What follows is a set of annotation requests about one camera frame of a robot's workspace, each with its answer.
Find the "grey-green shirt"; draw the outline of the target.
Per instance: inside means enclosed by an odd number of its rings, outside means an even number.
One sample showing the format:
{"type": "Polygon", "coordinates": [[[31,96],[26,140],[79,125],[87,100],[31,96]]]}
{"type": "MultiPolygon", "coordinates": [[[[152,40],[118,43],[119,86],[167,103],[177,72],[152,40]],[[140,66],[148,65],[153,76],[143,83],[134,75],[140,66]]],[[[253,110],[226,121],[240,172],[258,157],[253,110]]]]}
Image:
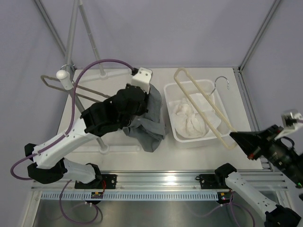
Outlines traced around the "grey-green shirt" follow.
{"type": "Polygon", "coordinates": [[[154,85],[150,85],[148,112],[135,117],[128,127],[123,128],[124,134],[137,139],[145,152],[154,152],[168,133],[161,116],[161,108],[161,94],[154,85]]]}

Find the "white shirt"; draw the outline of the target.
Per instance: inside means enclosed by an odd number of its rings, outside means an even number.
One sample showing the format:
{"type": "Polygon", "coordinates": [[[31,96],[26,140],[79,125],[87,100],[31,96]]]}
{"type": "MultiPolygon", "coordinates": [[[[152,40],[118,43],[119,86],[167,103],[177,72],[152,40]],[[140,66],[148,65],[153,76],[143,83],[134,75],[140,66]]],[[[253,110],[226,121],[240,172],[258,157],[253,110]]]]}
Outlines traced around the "white shirt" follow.
{"type": "MultiPolygon", "coordinates": [[[[190,97],[204,113],[208,121],[217,129],[221,124],[221,119],[216,115],[214,109],[203,95],[195,93],[191,94],[190,97]]],[[[172,111],[174,128],[180,136],[186,139],[214,136],[214,133],[186,97],[170,102],[169,106],[172,111]]]]}

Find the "white plastic basket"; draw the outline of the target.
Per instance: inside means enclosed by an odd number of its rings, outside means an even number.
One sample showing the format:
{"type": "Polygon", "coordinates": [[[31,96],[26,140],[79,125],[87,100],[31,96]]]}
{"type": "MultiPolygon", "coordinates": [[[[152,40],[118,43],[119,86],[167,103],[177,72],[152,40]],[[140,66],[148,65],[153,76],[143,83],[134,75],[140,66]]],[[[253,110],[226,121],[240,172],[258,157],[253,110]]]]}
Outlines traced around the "white plastic basket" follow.
{"type": "MultiPolygon", "coordinates": [[[[195,94],[195,93],[201,94],[201,92],[195,87],[195,85],[191,81],[181,82],[181,85],[187,91],[189,96],[191,94],[195,94]]],[[[200,146],[209,146],[209,145],[213,145],[215,143],[220,142],[220,140],[218,140],[218,138],[215,135],[212,137],[203,137],[203,138],[197,138],[197,139],[186,139],[186,138],[180,136],[174,128],[173,121],[172,121],[172,111],[169,106],[169,103],[178,101],[186,96],[182,92],[182,90],[180,89],[180,87],[178,86],[177,83],[170,83],[170,84],[165,85],[164,95],[165,95],[165,100],[166,100],[167,109],[168,109],[168,113],[169,113],[169,119],[170,119],[170,123],[171,123],[171,127],[172,127],[173,137],[175,139],[176,145],[179,148],[194,148],[194,147],[200,147],[200,146]]],[[[217,130],[218,134],[221,136],[221,138],[223,138],[223,139],[225,139],[231,132],[231,130],[228,128],[228,126],[226,125],[226,123],[223,120],[221,120],[221,124],[219,125],[219,127],[216,130],[217,130]]]]}

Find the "beige clothes hanger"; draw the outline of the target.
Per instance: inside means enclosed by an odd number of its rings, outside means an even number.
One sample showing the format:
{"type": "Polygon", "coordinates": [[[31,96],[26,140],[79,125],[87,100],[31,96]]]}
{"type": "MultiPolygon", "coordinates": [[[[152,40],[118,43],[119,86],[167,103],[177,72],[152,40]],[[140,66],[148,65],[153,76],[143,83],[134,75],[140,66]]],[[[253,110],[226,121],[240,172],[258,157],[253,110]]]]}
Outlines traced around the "beige clothes hanger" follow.
{"type": "Polygon", "coordinates": [[[211,80],[195,80],[185,68],[178,68],[174,84],[164,88],[170,122],[176,142],[186,148],[221,142],[228,150],[237,144],[226,139],[231,126],[221,98],[211,80]]]}

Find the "grey clothes hanger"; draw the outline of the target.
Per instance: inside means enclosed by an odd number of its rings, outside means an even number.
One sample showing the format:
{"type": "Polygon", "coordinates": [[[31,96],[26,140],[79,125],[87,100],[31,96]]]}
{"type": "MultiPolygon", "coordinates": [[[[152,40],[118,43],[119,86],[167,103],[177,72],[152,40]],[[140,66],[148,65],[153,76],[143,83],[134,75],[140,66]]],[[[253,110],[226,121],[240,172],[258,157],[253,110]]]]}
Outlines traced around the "grey clothes hanger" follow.
{"type": "MultiPolygon", "coordinates": [[[[56,77],[50,77],[50,76],[47,76],[47,75],[41,75],[40,79],[42,80],[42,82],[47,87],[68,93],[69,91],[73,91],[73,89],[74,89],[74,84],[72,83],[70,77],[71,76],[70,76],[70,73],[68,71],[60,69],[59,71],[57,71],[56,77]],[[60,82],[61,85],[62,85],[62,88],[50,85],[49,83],[47,83],[46,80],[52,80],[52,81],[60,82]]],[[[103,98],[110,98],[109,95],[106,95],[104,93],[92,90],[92,89],[87,88],[87,87],[77,86],[77,88],[79,88],[81,90],[84,90],[84,91],[87,91],[87,92],[90,92],[92,94],[101,96],[103,98]]]]}

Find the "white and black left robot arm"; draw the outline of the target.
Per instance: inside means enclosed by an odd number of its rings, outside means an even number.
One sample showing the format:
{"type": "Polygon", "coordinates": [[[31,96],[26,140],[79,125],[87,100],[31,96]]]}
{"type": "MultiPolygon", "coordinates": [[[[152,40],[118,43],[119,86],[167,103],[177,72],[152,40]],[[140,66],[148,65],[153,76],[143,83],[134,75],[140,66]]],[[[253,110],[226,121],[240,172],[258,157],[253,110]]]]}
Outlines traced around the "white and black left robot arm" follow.
{"type": "Polygon", "coordinates": [[[79,182],[80,188],[99,187],[102,175],[97,165],[75,163],[66,155],[91,140],[129,126],[135,117],[148,111],[147,102],[148,93],[128,84],[116,95],[92,104],[77,120],[72,119],[68,129],[47,142],[27,144],[26,155],[32,156],[28,176],[42,184],[68,179],[79,182]]]}

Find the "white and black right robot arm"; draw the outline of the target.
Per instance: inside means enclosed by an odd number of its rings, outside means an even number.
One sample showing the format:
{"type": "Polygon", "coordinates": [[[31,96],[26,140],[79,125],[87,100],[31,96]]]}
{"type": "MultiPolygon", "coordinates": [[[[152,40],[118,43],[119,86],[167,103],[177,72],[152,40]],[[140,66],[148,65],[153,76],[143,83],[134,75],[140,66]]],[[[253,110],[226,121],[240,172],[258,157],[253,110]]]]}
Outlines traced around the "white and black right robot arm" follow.
{"type": "MultiPolygon", "coordinates": [[[[303,186],[303,157],[294,149],[294,141],[288,137],[302,125],[280,127],[273,125],[263,131],[231,132],[248,159],[265,157],[273,166],[290,179],[297,188],[303,186]]],[[[218,187],[228,187],[238,193],[263,219],[266,227],[297,227],[302,218],[292,209],[278,205],[265,197],[231,164],[226,163],[215,170],[214,182],[218,187]]]]}

